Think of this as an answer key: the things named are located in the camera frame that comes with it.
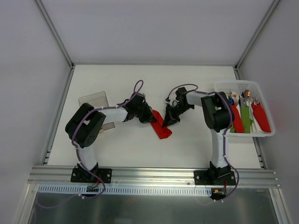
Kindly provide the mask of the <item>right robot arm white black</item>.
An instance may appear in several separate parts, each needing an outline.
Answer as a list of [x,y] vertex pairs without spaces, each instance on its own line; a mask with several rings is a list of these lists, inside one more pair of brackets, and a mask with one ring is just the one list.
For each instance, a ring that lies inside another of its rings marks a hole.
[[180,115],[195,106],[203,109],[204,120],[212,135],[212,158],[209,168],[199,176],[203,182],[214,185],[227,183],[231,177],[232,166],[228,161],[228,132],[234,121],[233,111],[223,92],[199,92],[186,90],[184,85],[174,88],[176,104],[170,105],[166,98],[166,112],[162,127],[180,122]]

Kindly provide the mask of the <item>red paper napkin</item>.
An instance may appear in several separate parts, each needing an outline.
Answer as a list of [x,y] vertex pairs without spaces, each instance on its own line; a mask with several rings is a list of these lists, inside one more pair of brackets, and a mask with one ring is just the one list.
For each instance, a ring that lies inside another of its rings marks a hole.
[[168,127],[162,127],[164,119],[160,115],[160,113],[156,110],[152,111],[152,114],[156,121],[151,122],[151,126],[156,132],[159,139],[167,139],[172,135],[172,131]]

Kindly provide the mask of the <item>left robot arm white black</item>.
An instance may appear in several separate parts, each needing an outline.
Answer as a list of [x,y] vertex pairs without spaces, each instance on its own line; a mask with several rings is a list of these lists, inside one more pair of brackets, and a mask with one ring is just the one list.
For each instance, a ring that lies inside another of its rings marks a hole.
[[112,170],[99,168],[93,144],[103,125],[127,122],[133,118],[138,118],[142,124],[156,121],[145,96],[137,92],[116,106],[96,108],[89,103],[80,106],[65,127],[78,158],[78,163],[72,170],[71,182],[110,182],[109,177],[104,175],[111,174]]

